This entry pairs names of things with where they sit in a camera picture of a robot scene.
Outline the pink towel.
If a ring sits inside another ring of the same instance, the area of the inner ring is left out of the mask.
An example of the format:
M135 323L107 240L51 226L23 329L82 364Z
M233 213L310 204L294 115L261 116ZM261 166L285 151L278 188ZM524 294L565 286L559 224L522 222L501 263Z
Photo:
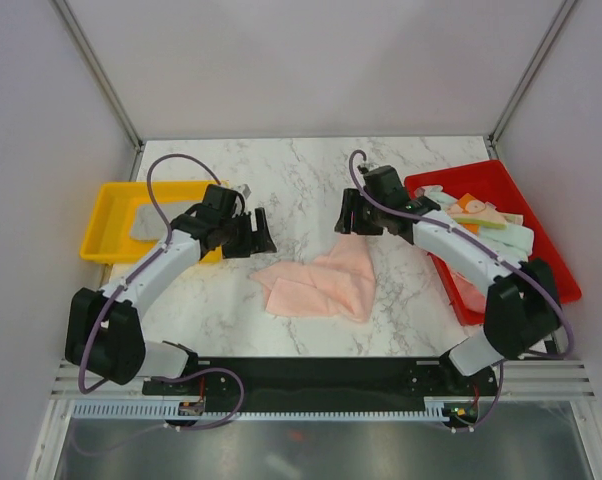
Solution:
M365 323L372 314L376 277L366 238L341 235L329 253L310 263L280 261L250 275L265 310L275 316L343 316Z

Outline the grey towel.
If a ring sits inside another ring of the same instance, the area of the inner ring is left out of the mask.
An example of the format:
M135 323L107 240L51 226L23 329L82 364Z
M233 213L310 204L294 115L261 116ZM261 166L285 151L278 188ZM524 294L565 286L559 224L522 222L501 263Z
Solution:
M196 210L197 202L177 201L161 203L160 208L164 213L172 231L181 230L184 222L179 220L182 215L191 216ZM132 240L140 242L156 242L167 233L167 227L152 203L140 205L134 214L129 236Z

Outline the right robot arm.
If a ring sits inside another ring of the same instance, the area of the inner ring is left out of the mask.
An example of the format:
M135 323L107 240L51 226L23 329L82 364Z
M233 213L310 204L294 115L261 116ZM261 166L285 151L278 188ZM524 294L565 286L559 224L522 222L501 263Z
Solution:
M385 232L434 255L459 272L486 300L477 333L442 358L439 385L461 394L480 370L530 354L563 325L564 315L550 266L500 255L461 227L426 196L411 197L396 170L366 170L343 192L335 225L340 234L379 236Z

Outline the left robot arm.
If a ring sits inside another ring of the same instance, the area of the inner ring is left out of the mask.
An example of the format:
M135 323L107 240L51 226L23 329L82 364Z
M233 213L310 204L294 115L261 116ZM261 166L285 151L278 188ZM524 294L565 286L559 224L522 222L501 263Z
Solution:
M188 268L220 250L225 259L274 253L263 208L243 209L244 196L212 184L201 202L169 222L166 234L132 269L98 290L82 288L70 303L65 358L79 369L83 394L92 392L86 375L125 385L137 376L165 376L178 394L194 391L200 371L192 353L174 342L145 339L142 319L159 296Z

